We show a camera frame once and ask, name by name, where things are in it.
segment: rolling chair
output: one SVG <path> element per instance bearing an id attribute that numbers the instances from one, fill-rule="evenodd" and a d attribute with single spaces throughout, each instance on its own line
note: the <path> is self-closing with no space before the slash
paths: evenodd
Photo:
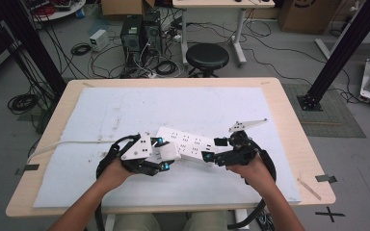
<path id="1" fill-rule="evenodd" d="M 188 73 L 189 78 L 198 78 L 200 74 L 203 78 L 218 77 L 213 72 L 227 65 L 229 54 L 217 44 L 199 43 L 188 49 L 186 60 L 193 67 Z"/>

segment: white power strip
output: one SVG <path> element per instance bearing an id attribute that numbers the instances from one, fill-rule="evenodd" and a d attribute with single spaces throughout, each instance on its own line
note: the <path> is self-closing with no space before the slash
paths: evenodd
<path id="1" fill-rule="evenodd" d="M 205 163 L 202 159 L 202 151 L 217 152 L 213 139 L 181 132 L 168 127 L 160 127 L 157 137 L 164 141 L 175 142 L 178 153 L 183 159 L 203 163 L 212 166 L 212 163 Z"/>

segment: human hand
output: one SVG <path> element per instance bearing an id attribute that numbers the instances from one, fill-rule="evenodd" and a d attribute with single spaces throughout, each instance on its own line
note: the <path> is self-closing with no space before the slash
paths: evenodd
<path id="1" fill-rule="evenodd" d="M 103 173 L 98 177 L 95 183 L 104 193 L 107 193 L 120 186 L 133 174 L 134 173 L 129 172 L 122 166 L 120 159 L 115 159 L 104 169 Z"/>
<path id="2" fill-rule="evenodd" d="M 226 168 L 241 175 L 262 196 L 277 188 L 259 155 L 256 155 L 246 166 L 235 165 Z"/>

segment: cardboard box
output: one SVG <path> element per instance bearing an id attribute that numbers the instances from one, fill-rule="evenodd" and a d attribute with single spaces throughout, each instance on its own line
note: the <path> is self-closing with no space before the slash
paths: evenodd
<path id="1" fill-rule="evenodd" d="M 145 14 L 154 7 L 155 0 L 102 0 L 103 15 Z"/>
<path id="2" fill-rule="evenodd" d="M 246 13 L 246 17 L 252 19 L 278 19 L 280 8 L 254 9 Z"/>
<path id="3" fill-rule="evenodd" d="M 324 34 L 341 0 L 285 0 L 278 16 L 284 32 Z"/>

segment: floor mat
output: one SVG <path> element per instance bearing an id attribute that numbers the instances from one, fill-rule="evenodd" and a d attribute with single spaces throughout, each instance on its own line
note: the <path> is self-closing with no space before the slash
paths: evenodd
<path id="1" fill-rule="evenodd" d="M 303 111 L 297 96 L 307 93 L 309 85 L 283 85 L 284 91 L 308 137 L 366 138 L 350 110 L 335 90 L 328 90 L 320 104 L 322 112 Z"/>

